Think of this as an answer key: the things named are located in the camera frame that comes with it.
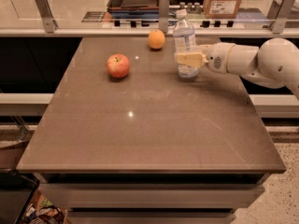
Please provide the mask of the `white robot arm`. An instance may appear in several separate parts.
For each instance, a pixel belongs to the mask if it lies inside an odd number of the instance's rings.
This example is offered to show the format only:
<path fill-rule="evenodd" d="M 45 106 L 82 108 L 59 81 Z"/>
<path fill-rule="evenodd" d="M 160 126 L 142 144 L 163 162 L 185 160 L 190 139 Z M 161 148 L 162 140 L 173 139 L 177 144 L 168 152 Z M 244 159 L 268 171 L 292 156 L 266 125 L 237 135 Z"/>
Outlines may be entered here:
<path fill-rule="evenodd" d="M 272 38 L 260 47 L 220 42 L 199 45 L 195 51 L 176 52 L 182 65 L 234 74 L 271 89 L 287 87 L 299 99 L 299 48 L 284 38 Z"/>

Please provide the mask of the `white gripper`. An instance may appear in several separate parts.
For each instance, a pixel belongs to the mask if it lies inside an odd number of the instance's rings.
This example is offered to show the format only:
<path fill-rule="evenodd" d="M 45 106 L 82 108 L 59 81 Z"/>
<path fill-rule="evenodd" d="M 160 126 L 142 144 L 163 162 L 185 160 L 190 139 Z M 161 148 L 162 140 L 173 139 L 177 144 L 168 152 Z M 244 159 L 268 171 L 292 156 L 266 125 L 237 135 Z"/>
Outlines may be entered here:
<path fill-rule="evenodd" d="M 198 52 L 176 52 L 175 61 L 182 65 L 200 68 L 207 63 L 207 68 L 215 73 L 227 74 L 229 54 L 234 43 L 220 42 L 213 44 L 198 45 Z"/>

